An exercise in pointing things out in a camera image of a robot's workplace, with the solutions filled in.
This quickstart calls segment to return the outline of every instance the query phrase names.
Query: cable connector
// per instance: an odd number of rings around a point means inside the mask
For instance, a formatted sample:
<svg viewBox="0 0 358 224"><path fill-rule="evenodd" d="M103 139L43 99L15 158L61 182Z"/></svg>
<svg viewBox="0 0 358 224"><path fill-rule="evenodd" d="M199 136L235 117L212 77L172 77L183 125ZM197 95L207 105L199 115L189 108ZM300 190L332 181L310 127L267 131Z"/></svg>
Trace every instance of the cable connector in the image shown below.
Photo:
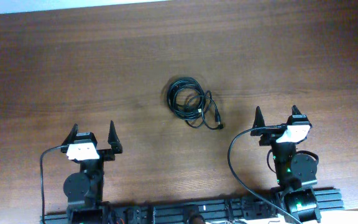
<svg viewBox="0 0 358 224"><path fill-rule="evenodd" d="M218 124L218 129L223 129L223 124L221 124L221 115L219 114L218 109L215 109L215 122Z"/></svg>

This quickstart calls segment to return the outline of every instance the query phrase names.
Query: black wire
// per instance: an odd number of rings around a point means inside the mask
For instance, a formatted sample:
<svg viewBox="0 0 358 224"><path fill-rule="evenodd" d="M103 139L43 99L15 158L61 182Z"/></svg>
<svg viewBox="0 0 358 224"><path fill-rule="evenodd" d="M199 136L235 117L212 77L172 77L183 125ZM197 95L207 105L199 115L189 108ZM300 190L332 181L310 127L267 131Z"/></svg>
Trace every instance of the black wire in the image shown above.
<svg viewBox="0 0 358 224"><path fill-rule="evenodd" d="M240 178L237 176L236 172L234 172L234 169L231 165L231 162L230 162L230 152L231 152L231 149L233 148L233 145L235 143L235 141L237 140L237 138L239 138L240 136L250 132L250 131L255 131L255 130L260 130L260 129L267 129L267 128L281 128L280 125L275 125L275 126L266 126L266 127L261 127L261 128L251 128L251 129L248 129L246 131L243 131L241 132L240 134L238 134L230 143L230 146L229 146L229 150L227 151L227 163L229 164L229 168L231 170L231 173L233 174L234 178L236 178L238 180L238 182L240 182L240 184L246 189L248 190L251 194L253 194L255 197L261 199L261 201L269 204L270 206L280 210L282 213L288 215L289 217L291 217L292 219L294 219L294 221L296 223L299 223L299 224L302 224L301 221L299 221L299 219L295 218L293 215L289 214L287 211L285 211L284 209L278 207L277 205L273 204L272 202L269 202L268 200L264 199L261 195L257 194L256 192L254 192L253 190L251 190L250 188L248 188L246 186L245 183L243 183L243 181L240 180Z"/></svg>
<svg viewBox="0 0 358 224"><path fill-rule="evenodd" d="M185 105L180 105L177 103L177 96L183 90L194 90L197 92L197 95L190 98ZM190 106L190 103L200 98L196 106ZM185 120L186 124L192 128L200 128L202 125L211 130L222 129L223 125L220 124L221 117L216 106L215 101L212 99L211 91L204 93L204 90L201 88L201 85L191 77L184 77L175 80L168 88L167 91L167 103L170 110L180 119ZM205 121L205 114L211 109L211 104L215 107L215 121L218 122L218 126L212 128ZM198 118L201 118L203 121L197 126L193 126L189 121L195 121Z"/></svg>
<svg viewBox="0 0 358 224"><path fill-rule="evenodd" d="M267 166L268 166L268 168L269 168L273 173L276 173L276 172L272 169L272 167L270 166L270 163L269 163L269 156L270 156L270 153L272 153L272 152L273 152L273 150L269 150L269 151L268 151L267 157L266 157L266 161L267 161Z"/></svg>
<svg viewBox="0 0 358 224"><path fill-rule="evenodd" d="M318 165L318 156L317 156L317 154L314 154L314 153L309 152L309 151L303 151L303 150L300 150L300 151L296 152L296 154L309 155L309 156L313 157L316 160L316 165Z"/></svg>
<svg viewBox="0 0 358 224"><path fill-rule="evenodd" d="M44 195L44 174L43 174L43 169L42 169L42 158L44 158L44 155L46 155L46 153L48 152L52 152L56 149L60 149L63 146L57 146L57 147L53 147L50 148L48 150L46 150L45 152L43 152L41 154L40 157L40 177L41 177L41 198L42 198L42 223L45 224L45 195Z"/></svg>

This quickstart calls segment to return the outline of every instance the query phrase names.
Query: wooden table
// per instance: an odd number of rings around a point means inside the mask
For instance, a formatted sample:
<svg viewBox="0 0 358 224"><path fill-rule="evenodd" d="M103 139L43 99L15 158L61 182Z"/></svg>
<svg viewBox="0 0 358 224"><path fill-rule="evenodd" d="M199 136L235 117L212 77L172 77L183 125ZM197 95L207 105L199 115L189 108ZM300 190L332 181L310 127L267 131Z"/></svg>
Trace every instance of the wooden table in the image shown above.
<svg viewBox="0 0 358 224"><path fill-rule="evenodd" d="M298 148L320 156L317 187L358 208L358 1L183 1L0 15L0 223L37 223L39 156L74 123L124 153L105 163L104 199L167 202L244 194L227 166L232 138L296 104L313 129ZM211 90L226 127L191 129L164 88L179 76ZM258 138L232 163L253 189L277 186ZM47 212L62 212L79 167L45 157Z"/></svg>

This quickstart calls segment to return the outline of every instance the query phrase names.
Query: wood grain surface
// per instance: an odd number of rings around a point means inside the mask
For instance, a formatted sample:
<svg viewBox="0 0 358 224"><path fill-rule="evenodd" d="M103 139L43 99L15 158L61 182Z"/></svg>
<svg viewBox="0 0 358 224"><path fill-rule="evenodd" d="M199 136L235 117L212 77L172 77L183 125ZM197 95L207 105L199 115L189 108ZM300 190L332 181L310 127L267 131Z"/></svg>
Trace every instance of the wood grain surface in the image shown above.
<svg viewBox="0 0 358 224"><path fill-rule="evenodd" d="M39 156L74 123L124 153L105 163L104 199L169 202L244 194L229 143L287 120L313 129L298 148L320 156L317 187L358 208L358 1L179 1L0 15L0 223L37 223ZM164 102L172 78L211 90L226 127L191 129ZM258 138L238 140L235 170L253 189L277 186ZM47 212L62 212L77 164L45 157Z"/></svg>

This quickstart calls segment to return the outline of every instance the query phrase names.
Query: coiled black cable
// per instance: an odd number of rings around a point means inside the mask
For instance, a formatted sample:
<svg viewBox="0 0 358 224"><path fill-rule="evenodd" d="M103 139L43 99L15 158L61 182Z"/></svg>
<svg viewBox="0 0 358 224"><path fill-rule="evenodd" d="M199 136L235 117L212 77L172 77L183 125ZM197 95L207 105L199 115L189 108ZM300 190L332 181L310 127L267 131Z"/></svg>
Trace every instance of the coiled black cable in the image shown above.
<svg viewBox="0 0 358 224"><path fill-rule="evenodd" d="M177 96L183 90L194 90L197 92L197 95L190 98L186 104L180 105L177 103ZM190 103L199 98L198 104L191 106ZM186 124L192 128L199 128L205 124L205 126L211 130L222 129L223 124L221 124L221 115L219 114L218 107L216 106L215 101L212 99L211 91L204 92L201 88L201 85L191 77L183 77L175 80L168 88L167 91L167 103L170 110L180 119L186 121ZM215 122L218 125L215 128L212 128L205 121L205 114L211 109L211 105L215 107ZM203 122L197 126L193 126L189 121L195 121L198 118L202 118Z"/></svg>

